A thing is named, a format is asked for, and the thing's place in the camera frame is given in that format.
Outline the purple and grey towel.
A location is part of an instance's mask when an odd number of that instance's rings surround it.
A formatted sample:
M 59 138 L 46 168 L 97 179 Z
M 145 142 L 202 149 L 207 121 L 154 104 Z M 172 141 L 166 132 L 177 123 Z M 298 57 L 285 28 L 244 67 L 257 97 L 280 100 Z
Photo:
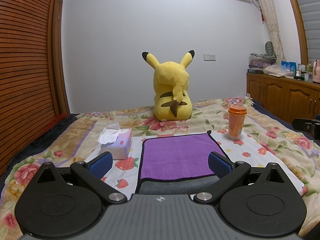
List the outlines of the purple and grey towel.
M 219 178 L 208 166 L 209 154 L 227 154 L 210 134 L 144 141 L 135 193 L 195 194 L 217 182 Z

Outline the wooden sideboard cabinet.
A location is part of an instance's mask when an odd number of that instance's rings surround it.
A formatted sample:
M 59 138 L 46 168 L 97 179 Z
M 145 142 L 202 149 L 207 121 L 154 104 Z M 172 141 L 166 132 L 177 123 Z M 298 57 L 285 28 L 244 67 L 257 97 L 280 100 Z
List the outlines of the wooden sideboard cabinet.
M 275 77 L 247 74 L 247 93 L 281 120 L 313 119 L 319 115 L 319 84 Z

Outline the white strawberry print sheet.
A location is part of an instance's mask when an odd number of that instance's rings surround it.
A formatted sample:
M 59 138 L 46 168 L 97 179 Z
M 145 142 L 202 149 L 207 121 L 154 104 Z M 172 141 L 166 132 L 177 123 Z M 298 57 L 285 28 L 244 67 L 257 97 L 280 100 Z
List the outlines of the white strawberry print sheet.
M 86 158 L 89 171 L 128 198 L 140 194 L 195 194 L 212 185 L 223 166 L 212 171 L 211 152 L 232 162 L 245 161 L 253 168 L 275 162 L 281 166 L 300 195 L 306 186 L 265 146 L 247 133 L 238 140 L 226 132 L 208 131 L 189 135 L 157 135 L 118 139 L 112 145 L 98 145 Z

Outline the floral bed blanket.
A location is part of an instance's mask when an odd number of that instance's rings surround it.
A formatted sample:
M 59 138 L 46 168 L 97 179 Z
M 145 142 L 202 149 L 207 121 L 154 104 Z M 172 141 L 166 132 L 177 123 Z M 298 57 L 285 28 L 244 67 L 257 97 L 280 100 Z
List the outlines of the floral bed blanket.
M 97 139 L 103 128 L 116 122 L 121 128 L 130 128 L 133 137 L 206 131 L 228 135 L 228 109 L 232 105 L 247 110 L 241 135 L 247 133 L 265 146 L 306 186 L 303 200 L 307 215 L 299 235 L 307 236 L 319 223 L 319 143 L 309 135 L 295 132 L 287 122 L 268 113 L 259 102 L 245 97 L 196 103 L 191 118 L 186 121 L 157 121 L 150 106 L 66 117 L 21 150 L 1 178 L 1 239 L 21 237 L 14 208 L 43 162 L 67 167 L 86 159 L 98 147 Z

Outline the purple tissue box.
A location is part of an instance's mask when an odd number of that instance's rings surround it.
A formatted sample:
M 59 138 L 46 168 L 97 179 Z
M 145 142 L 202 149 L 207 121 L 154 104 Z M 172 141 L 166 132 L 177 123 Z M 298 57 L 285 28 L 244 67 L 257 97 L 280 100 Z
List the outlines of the purple tissue box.
M 102 152 L 110 152 L 113 160 L 126 160 L 132 145 L 132 130 L 120 128 L 118 122 L 106 126 L 98 137 Z

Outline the pink bag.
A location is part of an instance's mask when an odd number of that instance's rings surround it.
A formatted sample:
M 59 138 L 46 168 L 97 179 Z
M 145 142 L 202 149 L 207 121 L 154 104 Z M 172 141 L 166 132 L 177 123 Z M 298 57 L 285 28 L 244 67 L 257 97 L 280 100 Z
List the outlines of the pink bag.
M 313 63 L 312 81 L 314 83 L 320 83 L 320 60 L 318 59 L 315 59 Z

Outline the orange lidded cup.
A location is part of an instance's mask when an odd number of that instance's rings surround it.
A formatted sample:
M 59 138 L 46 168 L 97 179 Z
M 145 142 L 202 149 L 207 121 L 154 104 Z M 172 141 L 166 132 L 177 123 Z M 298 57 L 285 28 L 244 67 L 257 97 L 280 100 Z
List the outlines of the orange lidded cup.
M 245 107 L 232 105 L 228 109 L 228 136 L 238 140 L 242 133 L 247 110 Z

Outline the blue picture box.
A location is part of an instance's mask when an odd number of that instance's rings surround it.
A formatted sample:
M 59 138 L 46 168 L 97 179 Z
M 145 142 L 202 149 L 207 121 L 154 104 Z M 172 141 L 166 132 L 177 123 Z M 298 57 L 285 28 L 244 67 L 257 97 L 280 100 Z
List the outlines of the blue picture box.
M 297 71 L 297 64 L 295 62 L 281 62 L 281 69 L 287 76 L 295 76 Z

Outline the stack of folded clothes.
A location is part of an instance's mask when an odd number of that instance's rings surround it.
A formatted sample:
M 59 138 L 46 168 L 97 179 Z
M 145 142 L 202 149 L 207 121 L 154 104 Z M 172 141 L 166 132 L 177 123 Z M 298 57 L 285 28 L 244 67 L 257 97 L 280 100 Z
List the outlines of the stack of folded clothes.
M 276 57 L 266 54 L 251 53 L 249 56 L 249 68 L 266 68 L 276 63 Z

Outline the green handheld fan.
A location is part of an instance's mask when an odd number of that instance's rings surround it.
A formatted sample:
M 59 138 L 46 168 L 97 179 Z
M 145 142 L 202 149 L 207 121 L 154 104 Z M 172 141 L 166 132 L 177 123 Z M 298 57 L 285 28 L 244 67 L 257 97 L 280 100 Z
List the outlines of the green handheld fan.
M 265 43 L 265 52 L 266 52 L 266 55 L 267 56 L 270 56 L 270 57 L 275 57 L 275 52 L 274 52 L 274 48 L 273 48 L 273 44 L 271 41 L 267 41 Z

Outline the yellow Pikachu plush toy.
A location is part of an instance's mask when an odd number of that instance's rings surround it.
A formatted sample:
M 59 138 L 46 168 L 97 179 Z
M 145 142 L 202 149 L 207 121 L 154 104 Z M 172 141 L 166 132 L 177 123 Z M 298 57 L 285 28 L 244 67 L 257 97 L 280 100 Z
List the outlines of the yellow Pikachu plush toy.
M 191 117 L 193 107 L 187 93 L 189 74 L 186 68 L 191 64 L 195 51 L 187 52 L 179 63 L 159 63 L 149 52 L 142 52 L 145 62 L 154 70 L 153 88 L 154 114 L 158 121 L 179 121 Z

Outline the wooden slatted wardrobe door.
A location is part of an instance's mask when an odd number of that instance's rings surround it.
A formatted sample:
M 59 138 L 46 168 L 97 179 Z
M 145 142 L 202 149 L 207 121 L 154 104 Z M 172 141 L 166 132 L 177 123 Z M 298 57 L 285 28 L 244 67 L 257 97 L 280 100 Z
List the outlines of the wooden slatted wardrobe door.
M 1 0 L 1 172 L 62 112 L 55 82 L 57 0 Z

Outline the cream tied curtain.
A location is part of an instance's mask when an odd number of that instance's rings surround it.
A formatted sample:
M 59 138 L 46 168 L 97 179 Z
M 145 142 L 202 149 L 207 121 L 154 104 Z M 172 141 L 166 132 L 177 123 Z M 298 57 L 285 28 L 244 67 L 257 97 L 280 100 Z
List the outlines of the cream tied curtain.
M 282 61 L 286 60 L 286 57 L 281 42 L 274 2 L 273 0 L 258 0 L 258 2 L 268 26 L 271 42 L 273 44 L 273 49 L 276 56 L 276 63 L 277 65 L 280 65 Z

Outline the white wall switch plate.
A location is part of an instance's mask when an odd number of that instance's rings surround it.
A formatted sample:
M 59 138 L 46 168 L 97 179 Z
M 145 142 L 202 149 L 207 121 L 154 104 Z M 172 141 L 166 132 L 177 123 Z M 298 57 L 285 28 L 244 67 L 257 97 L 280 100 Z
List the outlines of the white wall switch plate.
M 204 61 L 216 61 L 216 55 L 214 54 L 204 54 L 203 55 Z

